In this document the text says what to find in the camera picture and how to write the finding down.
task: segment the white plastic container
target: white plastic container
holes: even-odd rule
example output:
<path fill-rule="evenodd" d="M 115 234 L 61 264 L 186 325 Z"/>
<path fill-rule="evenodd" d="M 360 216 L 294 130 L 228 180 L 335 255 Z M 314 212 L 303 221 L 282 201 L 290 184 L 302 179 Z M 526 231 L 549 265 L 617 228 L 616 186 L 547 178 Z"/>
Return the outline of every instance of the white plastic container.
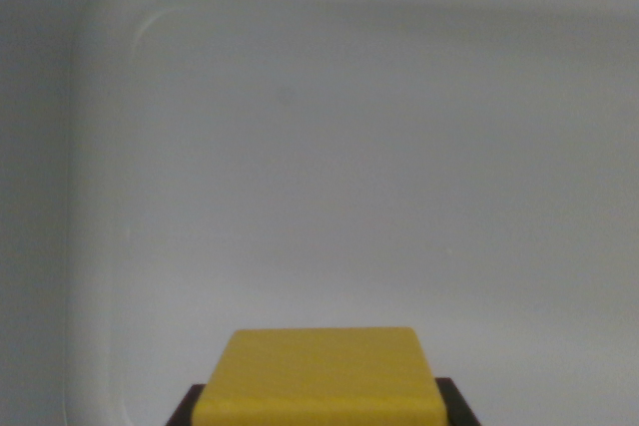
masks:
<path fill-rule="evenodd" d="M 639 418 L 639 0 L 96 0 L 69 424 L 246 327 L 409 325 L 486 425 Z"/>

